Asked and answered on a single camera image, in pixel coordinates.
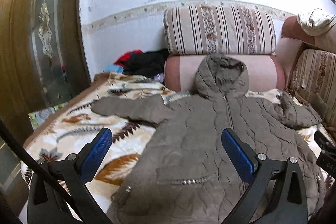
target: fleece blanket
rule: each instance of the fleece blanket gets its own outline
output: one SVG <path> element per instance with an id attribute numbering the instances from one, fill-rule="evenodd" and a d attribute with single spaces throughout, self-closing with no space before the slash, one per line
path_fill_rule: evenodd
<path id="1" fill-rule="evenodd" d="M 267 92 L 249 91 L 246 96 L 262 97 L 278 104 L 282 92 L 277 89 Z M 150 124 L 141 124 L 114 115 L 109 117 L 98 115 L 91 111 L 91 105 L 105 96 L 138 99 L 154 94 L 161 94 L 165 104 L 191 95 L 190 92 L 171 91 L 161 83 L 144 76 L 126 76 L 112 72 L 106 79 L 79 95 L 72 103 L 48 119 L 26 142 L 25 149 L 36 160 L 39 158 L 44 158 L 48 162 L 63 160 L 71 153 L 78 153 L 102 128 L 109 128 L 113 134 L 113 143 L 94 179 L 86 184 L 93 198 L 106 213 L 111 204 L 111 196 L 137 163 L 155 129 Z M 298 131 L 316 156 L 321 152 L 314 141 L 314 133 L 317 130 L 333 143 L 321 124 Z M 322 172 L 321 180 L 325 181 L 329 189 L 333 180 L 325 171 Z M 30 186 L 33 172 L 24 163 L 21 164 L 21 174 Z M 60 184 L 67 190 L 64 182 Z"/>

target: quilted fabric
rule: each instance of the quilted fabric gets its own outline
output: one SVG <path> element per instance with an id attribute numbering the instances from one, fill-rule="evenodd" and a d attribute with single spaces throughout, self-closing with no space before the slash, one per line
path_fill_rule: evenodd
<path id="1" fill-rule="evenodd" d="M 297 158 L 312 213 L 325 186 L 318 183 L 322 173 L 314 153 L 294 129 L 318 124 L 317 113 L 296 105 L 287 93 L 280 105 L 246 97 L 245 64 L 219 54 L 202 61 L 195 85 L 197 95 L 167 106 L 160 95 L 106 97 L 92 106 L 100 115 L 157 125 L 137 165 L 113 195 L 108 211 L 113 223 L 221 223 L 246 190 L 221 145 L 221 132 L 228 127 L 256 153 L 275 160 Z M 259 209 L 258 216 L 265 203 Z"/>
<path id="2" fill-rule="evenodd" d="M 187 6 L 164 15 L 165 37 L 175 55 L 265 54 L 275 51 L 271 17 L 244 7 Z"/>

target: striped sofa cushion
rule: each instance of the striped sofa cushion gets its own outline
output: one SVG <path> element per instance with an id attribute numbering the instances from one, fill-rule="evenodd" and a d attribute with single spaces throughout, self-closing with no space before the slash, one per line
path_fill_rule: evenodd
<path id="1" fill-rule="evenodd" d="M 275 51 L 271 17 L 243 7 L 186 6 L 165 11 L 167 46 L 175 55 L 265 54 Z"/>
<path id="2" fill-rule="evenodd" d="M 294 69 L 291 89 L 311 103 L 328 126 L 336 127 L 336 54 L 305 50 Z"/>

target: jacket zipper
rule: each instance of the jacket zipper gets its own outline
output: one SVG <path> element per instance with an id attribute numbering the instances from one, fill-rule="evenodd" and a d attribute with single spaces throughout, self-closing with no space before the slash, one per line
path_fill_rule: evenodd
<path id="1" fill-rule="evenodd" d="M 234 130 L 233 122 L 232 122 L 232 117 L 231 117 L 231 110 L 230 110 L 229 103 L 228 103 L 228 101 L 227 101 L 227 99 L 226 99 L 225 96 L 223 96 L 223 99 L 224 99 L 224 101 L 226 102 L 227 110 L 228 110 L 228 112 L 229 112 L 229 122 L 230 122 L 230 127 L 232 128 L 232 130 Z"/>
<path id="2" fill-rule="evenodd" d="M 200 177 L 200 178 L 194 178 L 194 179 L 176 179 L 176 180 L 171 180 L 171 181 L 167 181 L 167 180 L 161 180 L 161 181 L 157 181 L 158 185 L 167 185 L 167 184 L 171 184 L 171 185 L 191 185 L 191 184 L 202 184 L 205 183 L 207 181 L 211 181 L 215 178 L 218 177 L 218 173 L 215 173 L 213 175 L 210 176 L 205 176 L 205 177 Z"/>
<path id="3" fill-rule="evenodd" d="M 226 99 L 225 96 L 223 96 L 223 99 L 224 101 L 226 102 L 226 105 L 227 105 L 227 110 L 228 110 L 228 115 L 229 115 L 229 122 L 230 122 L 230 127 L 232 130 L 235 130 L 234 129 L 234 126 L 233 126 L 233 121 L 232 121 L 232 117 L 231 117 L 231 110 L 230 110 L 230 105 Z M 243 196 L 243 194 L 245 193 L 246 191 L 246 185 L 245 183 L 241 180 L 241 178 L 239 177 L 238 178 L 238 183 L 239 183 L 239 193 L 240 193 L 240 196 Z"/>

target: blue gripper pad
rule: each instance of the blue gripper pad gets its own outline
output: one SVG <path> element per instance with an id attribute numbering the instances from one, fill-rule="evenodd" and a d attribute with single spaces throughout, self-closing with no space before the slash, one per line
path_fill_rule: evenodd
<path id="1" fill-rule="evenodd" d="M 230 128 L 224 129 L 222 132 L 222 146 L 236 168 L 241 180 L 249 184 L 252 183 L 257 164 L 255 166 L 255 163 L 252 163 L 251 157 L 248 157 L 243 151 L 242 146 L 245 149 L 249 149 L 249 153 L 252 151 L 255 155 L 252 148 L 248 144 L 241 142 L 239 137 Z"/>
<path id="2" fill-rule="evenodd" d="M 88 152 L 87 157 L 80 166 L 80 180 L 84 184 L 93 180 L 101 162 L 112 145 L 111 130 L 103 128 L 95 139 L 87 145 L 92 146 L 91 151 Z"/>

